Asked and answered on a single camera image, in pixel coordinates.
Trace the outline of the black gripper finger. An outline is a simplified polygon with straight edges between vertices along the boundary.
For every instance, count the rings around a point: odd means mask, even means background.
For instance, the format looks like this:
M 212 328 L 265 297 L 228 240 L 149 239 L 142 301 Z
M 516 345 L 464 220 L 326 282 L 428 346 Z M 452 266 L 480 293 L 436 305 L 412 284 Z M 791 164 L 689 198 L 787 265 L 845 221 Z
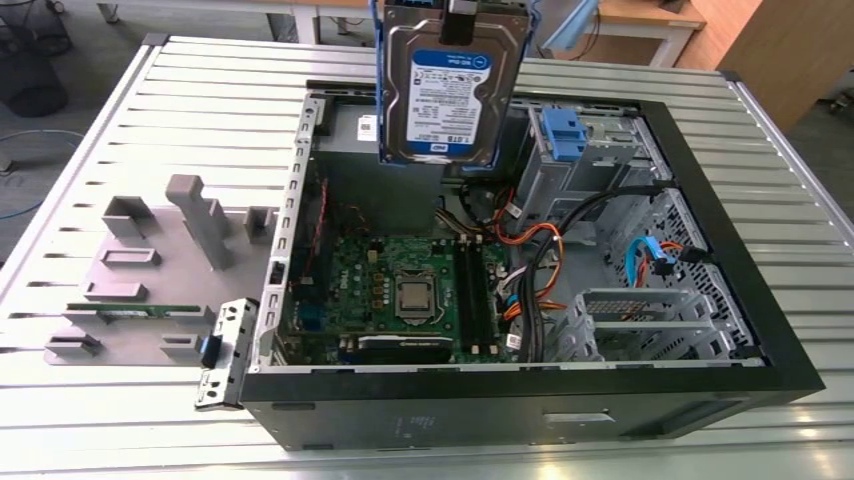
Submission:
M 477 2 L 448 0 L 442 2 L 440 14 L 438 43 L 450 46 L 466 46 L 472 42 Z

